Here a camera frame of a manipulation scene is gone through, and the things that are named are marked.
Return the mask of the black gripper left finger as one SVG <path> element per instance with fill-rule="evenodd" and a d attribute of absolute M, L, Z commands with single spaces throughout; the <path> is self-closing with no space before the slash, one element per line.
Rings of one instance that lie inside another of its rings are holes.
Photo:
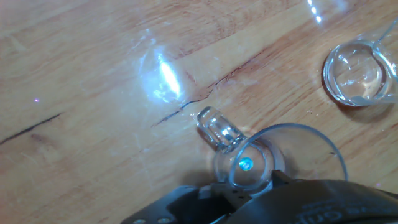
<path fill-rule="evenodd" d="M 121 224 L 214 223 L 236 211 L 217 185 L 179 186 Z"/>

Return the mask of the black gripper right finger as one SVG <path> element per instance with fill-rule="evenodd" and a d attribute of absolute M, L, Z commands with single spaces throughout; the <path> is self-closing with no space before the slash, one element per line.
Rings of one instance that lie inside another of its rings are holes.
<path fill-rule="evenodd" d="M 298 180 L 279 170 L 272 190 L 239 207 L 227 223 L 397 223 L 397 194 L 344 180 Z"/>

